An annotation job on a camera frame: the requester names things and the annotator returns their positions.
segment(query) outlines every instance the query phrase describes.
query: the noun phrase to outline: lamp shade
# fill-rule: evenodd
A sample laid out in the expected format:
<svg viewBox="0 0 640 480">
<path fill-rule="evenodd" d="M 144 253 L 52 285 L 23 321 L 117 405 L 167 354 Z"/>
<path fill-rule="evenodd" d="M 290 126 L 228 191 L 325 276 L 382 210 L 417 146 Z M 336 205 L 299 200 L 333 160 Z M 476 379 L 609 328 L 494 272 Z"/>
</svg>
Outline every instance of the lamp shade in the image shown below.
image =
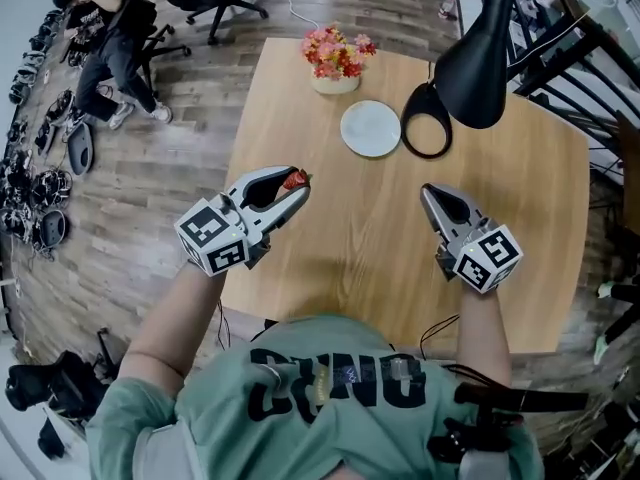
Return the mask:
<svg viewBox="0 0 640 480">
<path fill-rule="evenodd" d="M 484 0 L 469 31 L 436 63 L 440 100 L 457 121 L 471 128 L 489 128 L 504 112 L 512 4 L 513 0 Z"/>
</svg>

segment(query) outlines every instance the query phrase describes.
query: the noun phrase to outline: black ring stand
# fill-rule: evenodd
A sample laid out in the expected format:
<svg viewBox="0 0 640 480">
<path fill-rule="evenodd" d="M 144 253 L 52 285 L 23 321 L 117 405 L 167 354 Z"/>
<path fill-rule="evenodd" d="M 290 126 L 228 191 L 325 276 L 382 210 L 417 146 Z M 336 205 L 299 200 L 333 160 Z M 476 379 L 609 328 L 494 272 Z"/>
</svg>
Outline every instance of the black ring stand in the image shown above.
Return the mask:
<svg viewBox="0 0 640 480">
<path fill-rule="evenodd" d="M 444 146 L 442 146 L 442 149 L 437 153 L 423 153 L 422 151 L 418 151 L 409 141 L 409 137 L 407 136 L 407 127 L 411 119 L 419 114 L 426 114 L 433 117 L 444 128 Z M 447 109 L 444 108 L 442 101 L 440 101 L 440 97 L 438 96 L 436 88 L 434 87 L 432 82 L 420 84 L 415 88 L 411 96 L 409 96 L 409 100 L 404 106 L 402 117 L 400 118 L 400 138 L 402 139 L 402 142 L 404 142 L 404 145 L 407 146 L 407 149 L 409 151 L 411 151 L 414 155 L 426 160 L 440 158 L 447 151 L 449 151 L 449 148 L 451 147 L 451 143 L 453 141 L 453 128 L 451 127 L 451 118 L 449 117 L 449 112 L 447 112 Z"/>
</svg>

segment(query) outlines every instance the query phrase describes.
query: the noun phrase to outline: black jeans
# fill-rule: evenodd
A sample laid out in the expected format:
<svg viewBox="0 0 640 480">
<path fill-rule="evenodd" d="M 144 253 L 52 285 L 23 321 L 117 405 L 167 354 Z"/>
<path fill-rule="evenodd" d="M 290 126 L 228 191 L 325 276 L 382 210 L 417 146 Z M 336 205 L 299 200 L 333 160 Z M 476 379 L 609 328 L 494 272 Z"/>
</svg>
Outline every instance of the black jeans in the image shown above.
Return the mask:
<svg viewBox="0 0 640 480">
<path fill-rule="evenodd" d="M 624 331 L 640 320 L 640 286 L 614 284 L 611 287 L 611 297 L 625 302 L 632 302 L 633 306 L 604 332 L 607 344 L 620 337 Z"/>
<path fill-rule="evenodd" d="M 137 99 L 147 112 L 156 108 L 153 93 L 138 75 L 135 61 L 136 41 L 118 30 L 111 31 L 102 46 L 89 54 L 82 69 L 75 105 L 80 110 L 108 121 L 118 108 L 118 104 L 96 92 L 98 84 L 113 77 L 118 89 Z"/>
</svg>

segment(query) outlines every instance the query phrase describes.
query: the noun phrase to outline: black lamp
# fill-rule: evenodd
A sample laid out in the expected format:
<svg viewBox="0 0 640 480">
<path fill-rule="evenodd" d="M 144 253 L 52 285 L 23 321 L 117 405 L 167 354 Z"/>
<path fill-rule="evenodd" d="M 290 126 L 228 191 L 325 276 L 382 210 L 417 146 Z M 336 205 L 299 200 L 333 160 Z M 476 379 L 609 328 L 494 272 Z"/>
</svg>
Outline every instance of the black lamp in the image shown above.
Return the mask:
<svg viewBox="0 0 640 480">
<path fill-rule="evenodd" d="M 507 93 L 506 42 L 513 0 L 484 0 L 480 16 L 460 41 L 438 59 L 434 80 L 418 86 L 402 113 L 402 140 L 422 158 L 437 158 L 451 146 L 449 114 L 470 128 L 496 124 Z M 440 121 L 447 140 L 435 154 L 416 150 L 406 128 L 412 117 L 429 114 Z"/>
</svg>

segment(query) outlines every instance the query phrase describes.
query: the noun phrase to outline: black and white marker cube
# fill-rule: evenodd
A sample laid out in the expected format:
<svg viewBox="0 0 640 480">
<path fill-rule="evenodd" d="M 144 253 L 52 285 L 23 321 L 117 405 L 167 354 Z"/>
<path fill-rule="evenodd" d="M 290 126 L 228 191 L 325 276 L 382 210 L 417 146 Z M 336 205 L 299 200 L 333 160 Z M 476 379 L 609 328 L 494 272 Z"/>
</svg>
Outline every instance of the black and white marker cube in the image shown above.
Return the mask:
<svg viewBox="0 0 640 480">
<path fill-rule="evenodd" d="M 453 271 L 480 293 L 504 281 L 522 258 L 522 250 L 502 225 L 462 247 Z"/>
<path fill-rule="evenodd" d="M 206 199 L 200 199 L 174 227 L 185 251 L 209 276 L 249 259 L 244 232 Z"/>
</svg>

